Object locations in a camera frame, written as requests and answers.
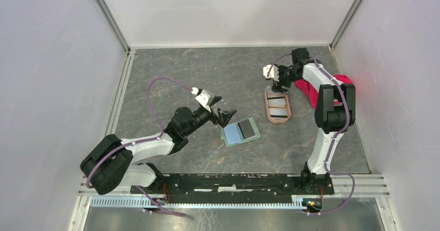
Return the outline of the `black credit card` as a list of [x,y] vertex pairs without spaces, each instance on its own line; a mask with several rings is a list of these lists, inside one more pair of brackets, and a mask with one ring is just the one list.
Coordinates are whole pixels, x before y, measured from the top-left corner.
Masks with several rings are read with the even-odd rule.
[[238,127],[244,139],[249,139],[256,135],[250,119],[238,122]]

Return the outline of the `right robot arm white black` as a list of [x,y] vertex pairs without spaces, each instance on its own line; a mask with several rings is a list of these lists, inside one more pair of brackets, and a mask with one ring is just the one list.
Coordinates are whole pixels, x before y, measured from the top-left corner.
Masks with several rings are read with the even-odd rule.
[[304,80],[318,93],[314,112],[318,135],[299,180],[301,190],[312,194],[321,184],[329,185],[337,144],[355,122],[356,89],[354,84],[343,83],[329,73],[318,59],[310,57],[306,48],[296,48],[289,55],[291,66],[273,62],[263,68],[263,75],[272,81],[273,92],[287,93],[294,82]]

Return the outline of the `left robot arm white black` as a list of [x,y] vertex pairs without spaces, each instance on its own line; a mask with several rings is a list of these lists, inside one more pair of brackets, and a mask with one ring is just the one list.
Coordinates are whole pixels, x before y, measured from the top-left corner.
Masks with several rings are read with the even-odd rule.
[[108,194],[118,186],[141,186],[157,193],[163,187],[163,179],[142,161],[179,152],[188,144],[188,137],[204,124],[211,122],[224,128],[236,113],[237,110],[214,110],[211,105],[200,105],[194,111],[182,106],[158,134],[137,139],[120,139],[109,134],[80,163],[86,187],[99,195]]

